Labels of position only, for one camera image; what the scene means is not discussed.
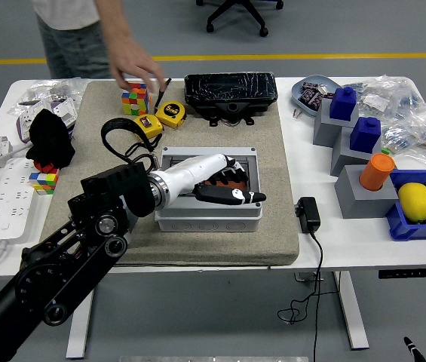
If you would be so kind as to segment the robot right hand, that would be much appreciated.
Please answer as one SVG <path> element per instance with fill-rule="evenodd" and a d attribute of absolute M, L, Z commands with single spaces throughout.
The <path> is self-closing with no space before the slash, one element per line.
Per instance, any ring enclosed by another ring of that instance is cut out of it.
<path fill-rule="evenodd" d="M 409 353 L 413 356 L 415 362 L 426 362 L 424 355 L 418 350 L 416 345 L 409 337 L 404 336 L 403 341 L 408 348 Z"/>

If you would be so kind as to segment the person's left hand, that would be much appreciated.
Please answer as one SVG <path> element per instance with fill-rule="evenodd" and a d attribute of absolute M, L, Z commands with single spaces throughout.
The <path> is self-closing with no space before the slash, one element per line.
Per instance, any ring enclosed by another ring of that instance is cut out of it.
<path fill-rule="evenodd" d="M 142 79 L 150 91 L 166 89 L 164 71 L 159 63 L 130 36 L 113 38 L 106 43 L 109 55 L 110 72 L 117 81 L 118 86 L 129 91 L 130 84 L 126 81 L 125 75 Z"/>

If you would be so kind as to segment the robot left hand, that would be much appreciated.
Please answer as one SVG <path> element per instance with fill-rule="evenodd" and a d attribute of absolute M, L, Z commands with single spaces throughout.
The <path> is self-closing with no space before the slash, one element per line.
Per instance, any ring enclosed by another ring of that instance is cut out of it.
<path fill-rule="evenodd" d="M 243 191 L 205 182 L 214 176 L 246 180 L 241 164 L 224 154 L 199 155 L 187 158 L 166 170 L 154 170 L 148 175 L 155 199 L 155 208 L 170 207 L 179 195 L 192 193 L 199 201 L 224 205 L 255 204 L 266 200 L 261 192 Z"/>

